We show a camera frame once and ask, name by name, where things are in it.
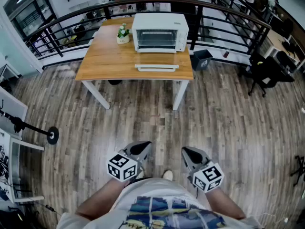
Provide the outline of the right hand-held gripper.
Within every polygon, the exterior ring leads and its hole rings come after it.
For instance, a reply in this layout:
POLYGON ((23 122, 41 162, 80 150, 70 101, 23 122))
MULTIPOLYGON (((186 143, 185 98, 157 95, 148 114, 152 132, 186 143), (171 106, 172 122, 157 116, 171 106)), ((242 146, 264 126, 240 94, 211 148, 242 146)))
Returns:
POLYGON ((190 171, 189 181, 194 187, 210 192, 221 185, 224 179, 222 169, 203 150, 185 146, 182 148, 182 158, 190 171))

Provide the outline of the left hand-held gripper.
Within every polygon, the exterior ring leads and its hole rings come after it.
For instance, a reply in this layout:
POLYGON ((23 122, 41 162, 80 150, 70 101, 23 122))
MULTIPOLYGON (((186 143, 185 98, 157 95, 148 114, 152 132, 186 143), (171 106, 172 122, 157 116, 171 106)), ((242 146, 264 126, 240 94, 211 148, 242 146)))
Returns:
POLYGON ((107 155, 107 174, 120 182, 136 179, 151 147, 151 141, 136 141, 107 155))

